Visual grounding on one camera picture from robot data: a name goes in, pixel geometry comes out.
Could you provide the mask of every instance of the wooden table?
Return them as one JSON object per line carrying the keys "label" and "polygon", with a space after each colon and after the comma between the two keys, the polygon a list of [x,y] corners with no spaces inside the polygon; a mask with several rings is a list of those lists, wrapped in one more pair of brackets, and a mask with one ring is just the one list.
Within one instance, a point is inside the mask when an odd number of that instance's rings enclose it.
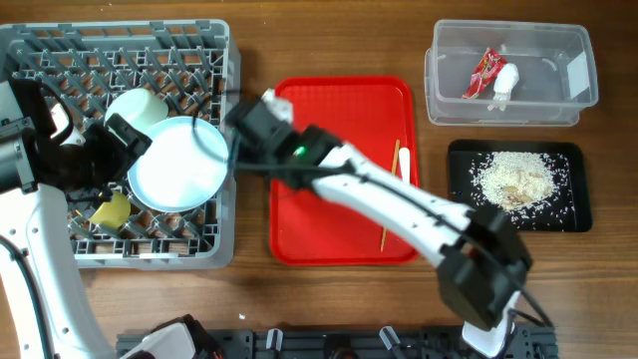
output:
{"label": "wooden table", "polygon": [[[577,143],[588,168],[594,226],[524,233],[535,265],[528,288],[557,325],[564,358],[638,356],[637,3],[515,1],[35,0],[0,2],[0,23],[221,18],[242,53],[242,86],[259,93],[299,75],[389,74],[412,88],[423,188],[446,195],[454,139]],[[566,129],[447,128],[428,121],[424,55],[442,18],[581,24],[594,48],[599,103]],[[263,180],[238,179],[236,249],[224,269],[86,270],[107,337],[142,332],[185,313],[208,328],[378,328],[461,324],[421,260],[393,267],[290,268],[268,248]],[[18,356],[0,295],[0,358]],[[239,313],[245,320],[239,319]]]}

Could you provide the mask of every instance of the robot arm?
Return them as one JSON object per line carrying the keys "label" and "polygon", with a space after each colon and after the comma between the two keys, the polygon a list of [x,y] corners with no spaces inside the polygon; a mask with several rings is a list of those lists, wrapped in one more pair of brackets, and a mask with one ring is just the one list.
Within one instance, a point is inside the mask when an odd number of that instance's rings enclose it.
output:
{"label": "robot arm", "polygon": [[[531,257],[507,217],[474,211],[404,183],[321,129],[298,133],[279,120],[285,116],[277,116],[289,105],[265,101],[240,103],[226,116],[261,164],[243,169],[268,171],[294,189],[312,190],[400,236],[437,270],[443,301],[466,322],[466,342],[487,357],[497,355],[509,309],[519,295],[510,279],[524,283],[531,268]],[[236,167],[242,170],[242,164]],[[490,258],[473,243],[480,243]]]}

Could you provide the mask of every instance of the plastic container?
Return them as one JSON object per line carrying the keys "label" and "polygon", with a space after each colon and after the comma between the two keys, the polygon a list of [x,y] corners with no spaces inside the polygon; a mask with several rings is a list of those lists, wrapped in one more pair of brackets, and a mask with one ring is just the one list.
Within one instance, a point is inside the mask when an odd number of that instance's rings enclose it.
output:
{"label": "plastic container", "polygon": [[[0,26],[0,81],[40,79],[84,122],[102,122],[120,94],[146,88],[168,104],[170,116],[198,116],[228,139],[223,116],[238,95],[241,56],[221,20]],[[47,98],[52,106],[55,101]],[[181,171],[182,163],[158,169]],[[128,196],[132,215],[118,228],[94,225],[69,213],[72,247],[80,267],[205,269],[227,265],[234,248],[235,181],[228,177],[205,204],[188,211],[150,210],[125,179],[112,183]]]}
{"label": "plastic container", "polygon": [[[477,99],[461,98],[486,48],[518,68],[510,101],[494,101],[492,85]],[[425,73],[428,115],[435,125],[573,126],[583,109],[598,102],[591,43],[579,25],[441,20]]]}

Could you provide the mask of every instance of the cable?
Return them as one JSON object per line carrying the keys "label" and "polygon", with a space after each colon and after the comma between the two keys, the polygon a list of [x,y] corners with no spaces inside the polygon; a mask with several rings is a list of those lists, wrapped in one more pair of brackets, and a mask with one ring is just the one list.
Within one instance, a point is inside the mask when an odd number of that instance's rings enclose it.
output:
{"label": "cable", "polygon": [[517,309],[510,309],[509,312],[512,313],[514,316],[519,316],[536,326],[543,326],[543,323],[540,320],[538,320],[537,318],[534,318],[530,314],[527,314],[523,311],[520,311]]}
{"label": "cable", "polygon": [[42,301],[38,296],[38,288],[36,286],[35,280],[33,279],[33,275],[27,266],[25,261],[25,254],[18,249],[13,243],[7,240],[5,237],[0,235],[0,244],[4,246],[9,252],[9,257],[11,260],[14,260],[20,271],[22,272],[22,276],[24,277],[24,281],[27,284],[27,288],[29,289],[29,295],[31,296],[31,302],[33,303],[33,311],[36,315],[36,323],[38,325],[38,332],[40,333],[40,341],[42,343],[42,351],[44,353],[45,358],[53,359],[53,345],[51,345],[51,338],[49,337],[49,333],[47,330],[44,310],[42,308]]}
{"label": "cable", "polygon": [[[427,208],[424,205],[421,205],[414,199],[395,190],[394,188],[382,182],[379,182],[377,180],[370,179],[364,175],[353,174],[353,173],[345,172],[341,169],[334,169],[334,168],[320,168],[320,167],[314,167],[314,166],[299,166],[299,165],[256,165],[256,164],[245,164],[245,163],[236,163],[235,167],[237,170],[253,171],[253,172],[294,171],[294,172],[309,172],[309,173],[325,173],[325,174],[331,174],[331,175],[350,175],[360,179],[361,181],[368,181],[374,185],[377,185],[378,187],[381,187],[393,193],[394,195],[402,198],[403,200],[407,201],[408,203],[415,206],[416,208],[422,210],[428,216],[433,217],[434,219],[437,220],[438,223],[446,226],[448,229],[458,234],[459,237],[462,238],[464,241],[471,244],[478,252],[480,252],[480,254],[482,254],[487,260],[489,260],[500,272],[502,272],[505,275],[505,277],[507,277],[507,280],[509,280],[514,285],[514,287],[516,287],[517,290],[520,291],[522,296],[527,300],[527,302],[529,302],[529,305],[533,308],[533,310],[541,317],[543,322],[542,324],[544,324],[544,326],[553,327],[553,323],[551,322],[547,314],[545,314],[545,312],[542,310],[538,302],[536,302],[536,300],[531,296],[531,294],[527,292],[527,290],[523,287],[523,285],[520,284],[520,282],[516,278],[514,278],[513,275],[511,275],[508,271],[505,270],[505,268],[498,262],[498,260],[496,260],[496,258],[494,258],[494,256],[489,251],[487,251],[487,249],[485,249],[472,237],[467,235],[464,231],[458,229],[455,225],[446,221],[445,218],[442,217],[441,215],[436,214],[431,209]],[[533,319],[534,319],[533,321],[532,320],[530,321],[539,323],[537,319],[535,318]]]}

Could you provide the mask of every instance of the gray dish rack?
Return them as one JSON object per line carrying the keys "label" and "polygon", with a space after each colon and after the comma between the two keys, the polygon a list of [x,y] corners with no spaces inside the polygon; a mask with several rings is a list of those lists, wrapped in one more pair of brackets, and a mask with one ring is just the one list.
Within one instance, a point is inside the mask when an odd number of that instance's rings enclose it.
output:
{"label": "gray dish rack", "polygon": [[[77,126],[102,123],[111,102],[133,88],[147,88],[162,98],[170,116],[190,115],[212,93],[199,117],[229,140],[223,116],[239,100],[240,64],[228,24],[221,20],[0,26],[0,81],[40,79],[80,115],[83,123]],[[53,98],[47,102],[55,104]],[[179,164],[170,164],[169,170],[180,171]],[[132,204],[132,215],[122,227],[94,225],[69,213],[70,240],[80,267],[206,269],[232,260],[232,176],[205,204],[181,213],[145,207],[126,179],[111,187]]]}

